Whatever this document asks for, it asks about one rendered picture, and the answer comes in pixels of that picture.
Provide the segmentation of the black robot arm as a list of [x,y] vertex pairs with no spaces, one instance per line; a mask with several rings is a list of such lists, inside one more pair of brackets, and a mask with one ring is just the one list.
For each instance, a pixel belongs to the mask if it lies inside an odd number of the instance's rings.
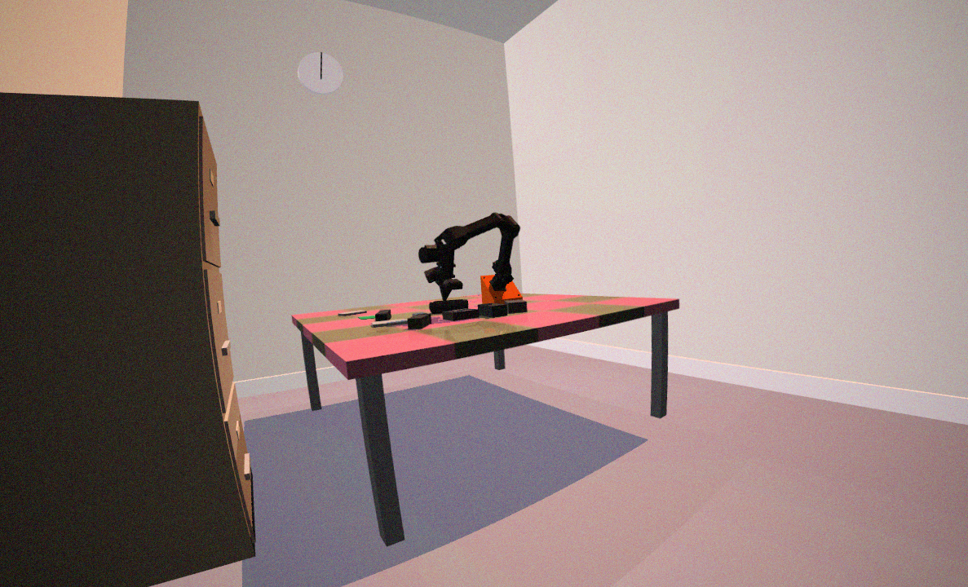
[[[514,239],[519,236],[520,225],[515,222],[512,216],[494,212],[488,217],[484,217],[479,222],[467,224],[467,226],[454,226],[445,229],[440,236],[434,240],[435,245],[425,245],[419,250],[421,263],[453,263],[454,250],[461,248],[468,239],[493,229],[500,229],[502,240],[498,260],[493,263],[493,270],[496,272],[490,284],[494,291],[506,291],[506,284],[513,281],[512,265],[510,259],[512,255],[512,245]],[[442,239],[445,244],[442,244]],[[445,280],[443,268],[436,267],[425,271],[427,282],[431,283],[439,278]]]

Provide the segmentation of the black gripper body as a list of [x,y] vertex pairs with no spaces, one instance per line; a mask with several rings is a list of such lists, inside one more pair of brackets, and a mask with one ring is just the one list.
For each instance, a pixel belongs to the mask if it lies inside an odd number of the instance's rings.
[[453,263],[442,263],[439,261],[436,263],[436,265],[438,265],[438,268],[440,268],[441,265],[445,276],[444,281],[441,281],[441,278],[439,278],[436,280],[436,282],[443,282],[444,289],[447,290],[462,289],[462,282],[458,279],[453,279],[455,278],[455,275],[453,274],[453,268],[455,267],[454,261]]

